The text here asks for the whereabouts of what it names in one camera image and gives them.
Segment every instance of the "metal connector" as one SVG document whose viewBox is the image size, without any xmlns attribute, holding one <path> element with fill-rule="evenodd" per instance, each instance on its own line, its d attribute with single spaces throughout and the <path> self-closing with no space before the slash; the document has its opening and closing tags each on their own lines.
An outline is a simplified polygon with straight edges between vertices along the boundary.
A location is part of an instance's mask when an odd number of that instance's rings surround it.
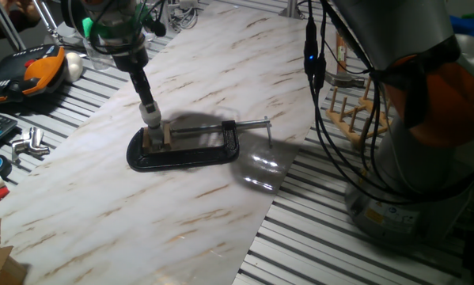
<svg viewBox="0 0 474 285">
<path fill-rule="evenodd" d="M 12 162 L 18 161 L 18 154 L 30 153 L 42 156 L 50 153 L 48 146 L 42 147 L 41 140 L 44 132 L 37 127 L 31 127 L 29 133 L 22 135 L 22 139 L 12 142 Z"/>
</svg>

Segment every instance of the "black cable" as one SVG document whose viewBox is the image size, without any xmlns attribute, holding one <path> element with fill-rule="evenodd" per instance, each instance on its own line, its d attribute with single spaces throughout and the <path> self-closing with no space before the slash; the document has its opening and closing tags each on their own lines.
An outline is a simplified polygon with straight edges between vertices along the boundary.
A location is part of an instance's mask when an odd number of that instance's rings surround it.
<svg viewBox="0 0 474 285">
<path fill-rule="evenodd" d="M 321 39 L 321 43 L 325 42 L 325 38 L 324 36 L 326 35 L 325 33 L 325 30 L 326 30 L 326 13 L 323 12 L 323 15 L 324 15 L 324 19 L 323 19 L 323 24 L 321 24 L 321 36 L 322 36 L 322 39 Z M 319 58 L 324 58 L 324 54 L 322 53 L 323 51 L 323 48 L 321 48 L 321 53 L 320 53 L 320 56 Z M 316 80 L 321 80 L 323 81 L 324 80 L 324 73 L 323 74 L 317 74 L 317 76 L 315 77 Z M 319 88 L 314 88 L 314 94 L 316 93 L 316 91 L 318 91 Z M 381 185 L 378 185 L 376 183 L 374 183 L 373 181 L 371 181 L 369 178 L 367 178 L 365 175 L 363 175 L 358 169 L 356 169 L 344 156 L 343 154 L 340 152 L 339 148 L 335 145 L 335 143 L 332 141 L 332 138 L 330 138 L 330 135 L 328 134 L 328 132 L 324 133 L 324 135 L 326 136 L 326 139 L 328 140 L 328 142 L 330 143 L 330 146 L 332 147 L 332 149 L 336 152 L 336 154 L 339 156 L 339 158 L 343 161 L 343 163 L 353 172 L 355 173 L 356 175 L 358 175 L 361 179 L 363 179 L 365 182 L 367 182 L 368 184 L 374 186 L 375 188 L 379 189 L 379 190 L 382 190 L 383 192 L 390 192 L 392 193 L 393 195 L 397 195 L 397 196 L 404 196 L 403 193 L 399 193 L 399 192 L 393 192 L 393 191 L 390 191 L 389 189 L 387 188 L 383 188 Z"/>
<path fill-rule="evenodd" d="M 166 2 L 166 0 L 161 1 L 161 8 L 159 9 L 159 15 L 157 16 L 156 21 L 161 20 L 161 16 L 163 15 L 163 7 L 165 7 L 165 2 Z"/>
<path fill-rule="evenodd" d="M 313 2 L 311 0 L 307 0 L 307 2 L 309 3 L 309 17 L 312 17 L 313 16 Z"/>
<path fill-rule="evenodd" d="M 353 46 L 356 55 L 366 64 L 367 68 L 369 69 L 370 72 L 372 72 L 373 67 L 370 65 L 369 60 L 366 58 L 365 54 L 363 53 L 362 49 L 359 47 L 357 42 L 355 41 L 354 37 L 351 35 L 351 33 L 348 31 L 348 28 L 345 26 L 345 24 L 340 20 L 339 16 L 336 14 L 336 12 L 333 10 L 333 8 L 328 5 L 326 0 L 321 0 L 321 4 L 323 5 L 324 10 L 327 10 L 328 15 L 332 18 L 332 21 L 334 25 L 338 28 L 341 29 L 345 34 L 347 34 L 350 37 L 350 41 L 352 41 L 353 44 L 356 44 Z M 317 78 L 320 75 L 318 69 L 316 72 L 315 78 Z M 314 105 L 315 105 L 315 113 L 316 113 L 316 131 L 317 131 L 317 137 L 320 140 L 320 144 L 322 145 L 324 152 L 327 154 L 328 158 L 331 160 L 332 164 L 335 166 L 335 168 L 339 171 L 339 173 L 347 179 L 347 181 L 352 184 L 357 190 L 359 190 L 361 193 L 365 194 L 366 196 L 370 197 L 371 199 L 374 199 L 379 202 L 383 203 L 389 203 L 389 204 L 394 204 L 394 205 L 407 205 L 407 204 L 416 204 L 416 203 L 433 203 L 433 202 L 438 202 L 442 200 L 447 200 L 450 198 L 453 198 L 455 196 L 459 196 L 460 194 L 464 193 L 467 191 L 473 184 L 474 184 L 474 172 L 466 176 L 465 178 L 459 180 L 457 183 L 450 185 L 449 187 L 439 189 L 437 192 L 432 192 L 429 194 L 411 194 L 411 195 L 405 195 L 403 193 L 399 192 L 394 192 L 388 185 L 386 185 L 387 188 L 382 189 L 382 187 L 377 187 L 379 191 L 382 191 L 384 194 L 392 195 L 395 197 L 399 197 L 400 199 L 405 199 L 408 200 L 407 202 L 395 202 L 395 201 L 389 201 L 385 199 L 378 198 L 366 191 L 365 189 L 359 187 L 340 167 L 337 161 L 333 158 L 333 156 L 329 153 L 328 148 L 326 147 L 324 140 L 321 137 L 320 134 L 320 125 L 321 128 L 323 129 L 324 136 L 326 139 L 330 142 L 330 145 L 334 149 L 334 151 L 339 155 L 339 157 L 344 161 L 345 158 L 343 155 L 339 152 L 338 148 L 334 145 L 333 141 L 330 139 L 329 133 L 326 130 L 326 127 L 324 125 L 322 116 L 320 114 L 320 109 L 319 109 L 319 92 L 316 90 L 314 87 L 316 84 L 313 82 L 312 76 L 309 76 L 309 87 L 310 87 L 310 92 L 313 97 Z M 374 124 L 374 133 L 372 137 L 372 143 L 371 143 L 371 163 L 374 169 L 377 171 L 375 159 L 374 159 L 374 149 L 375 149 L 375 144 L 377 140 L 377 131 L 379 128 L 379 119 L 380 119 L 380 114 L 381 114 L 381 100 L 380 100 L 380 95 L 379 95 L 379 82 L 374 80 L 374 106 L 373 109 L 370 113 L 370 118 L 369 122 L 372 122 L 373 116 L 376 116 L 375 124 Z M 368 124 L 368 127 L 366 130 L 364 130 L 366 133 L 368 133 L 368 130 L 370 129 L 370 123 Z M 360 176 L 360 172 L 358 170 L 355 171 L 355 169 L 352 167 L 350 163 L 346 160 L 344 163 L 346 163 L 347 166 L 356 174 Z M 369 182 L 368 178 L 366 177 L 361 177 L 363 180 Z"/>
<path fill-rule="evenodd" d="M 339 164 L 337 163 L 337 161 L 333 158 L 333 156 L 330 154 L 328 148 L 326 147 L 326 144 L 324 143 L 324 140 L 323 138 L 321 137 L 321 130 L 320 130 L 320 125 L 321 125 L 321 128 L 323 129 L 323 133 L 324 133 L 324 136 L 326 138 L 328 138 L 327 136 L 327 133 L 328 131 L 326 130 L 326 127 L 323 123 L 323 118 L 321 117 L 321 114 L 320 114 L 320 111 L 319 111 L 319 93 L 316 93 L 315 90 L 314 90 L 314 86 L 313 86 L 313 82 L 312 80 L 309 80 L 309 87 L 310 87 L 310 93 L 313 97 L 313 101 L 314 101 L 314 107 L 315 107 L 315 121 L 316 121 L 316 133 L 317 133 L 317 138 L 319 139 L 320 141 L 320 144 L 321 146 L 323 147 L 324 149 L 324 152 L 326 153 L 326 155 L 328 156 L 328 158 L 330 159 L 330 161 L 332 162 L 332 164 L 335 166 L 335 168 L 339 171 L 339 173 L 347 180 L 347 182 L 349 182 L 351 185 L 353 185 L 353 187 L 355 187 L 357 190 L 359 190 L 360 192 L 362 192 L 363 194 L 369 196 L 370 198 L 378 201 L 378 202 L 382 202 L 382 203 L 389 203 L 389 204 L 393 204 L 393 205 L 408 205 L 408 204 L 413 204 L 415 203 L 414 201 L 409 201 L 409 202 L 396 202 L 396 201 L 390 201 L 390 200 L 386 200 L 386 199 L 382 199 L 382 198 L 379 198 L 379 197 L 376 197 L 372 194 L 370 194 L 368 191 L 364 190 L 363 188 L 359 187 L 359 185 L 357 185 L 339 166 Z"/>
<path fill-rule="evenodd" d="M 379 85 L 377 80 L 374 80 L 374 107 L 376 108 L 376 121 L 374 123 L 374 133 L 372 134 L 372 143 L 370 144 L 370 163 L 372 164 L 372 168 L 374 169 L 377 178 L 384 184 L 386 184 L 386 182 L 382 179 L 381 174 L 379 174 L 379 171 L 377 170 L 377 163 L 374 156 L 374 150 L 376 148 L 375 146 L 377 141 L 377 131 L 379 130 L 379 120 L 381 118 L 381 95 L 379 92 Z"/>
<path fill-rule="evenodd" d="M 354 72 L 354 71 L 351 71 L 351 70 L 348 70 L 346 67 L 344 67 L 342 64 L 339 63 L 339 60 L 337 59 L 337 56 L 335 55 L 335 52 L 333 52 L 332 48 L 330 47 L 330 45 L 326 42 L 326 40 L 324 41 L 324 44 L 326 44 L 326 46 L 328 47 L 328 50 L 330 51 L 330 53 L 332 54 L 333 58 L 335 59 L 335 61 L 337 62 L 337 64 L 339 65 L 339 67 L 341 67 L 344 71 L 346 71 L 348 74 L 367 74 L 370 72 L 369 69 L 366 69 L 364 71 L 359 71 L 359 72 Z"/>
</svg>

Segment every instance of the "white label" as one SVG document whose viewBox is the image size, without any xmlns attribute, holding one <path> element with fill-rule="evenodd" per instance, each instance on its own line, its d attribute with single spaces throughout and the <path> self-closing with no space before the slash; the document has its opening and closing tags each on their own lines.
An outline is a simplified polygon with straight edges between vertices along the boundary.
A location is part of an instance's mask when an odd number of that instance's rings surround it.
<svg viewBox="0 0 474 285">
<path fill-rule="evenodd" d="M 409 234 L 418 220 L 419 211 L 374 201 L 366 209 L 365 216 L 388 230 Z"/>
</svg>

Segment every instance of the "marble surface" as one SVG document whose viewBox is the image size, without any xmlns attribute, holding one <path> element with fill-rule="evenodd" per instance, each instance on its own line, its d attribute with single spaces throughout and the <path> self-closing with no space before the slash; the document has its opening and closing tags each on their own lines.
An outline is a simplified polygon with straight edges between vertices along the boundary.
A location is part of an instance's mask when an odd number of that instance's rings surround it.
<svg viewBox="0 0 474 285">
<path fill-rule="evenodd" d="M 163 119 L 268 116 L 274 147 L 266 129 L 242 131 L 233 163 L 136 173 L 128 83 L 0 203 L 26 284 L 231 284 L 313 122 L 304 37 L 304 21 L 211 4 L 145 68 Z"/>
</svg>

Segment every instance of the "person's hand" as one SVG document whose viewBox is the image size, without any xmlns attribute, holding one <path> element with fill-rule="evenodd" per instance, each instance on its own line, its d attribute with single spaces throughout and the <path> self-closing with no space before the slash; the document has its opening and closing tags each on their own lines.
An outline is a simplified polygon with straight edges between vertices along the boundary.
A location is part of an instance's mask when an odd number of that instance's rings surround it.
<svg viewBox="0 0 474 285">
<path fill-rule="evenodd" d="M 5 11 L 7 14 L 9 14 L 9 8 L 15 4 L 17 0 L 0 0 L 0 3 L 3 8 L 5 8 Z"/>
<path fill-rule="evenodd" d="M 28 19 L 29 22 L 36 23 L 37 21 L 40 20 L 40 14 L 36 10 L 36 7 L 34 6 L 34 3 L 32 3 L 32 0 L 18 0 L 17 7 L 18 7 L 18 10 L 21 11 L 25 15 L 25 17 Z"/>
</svg>

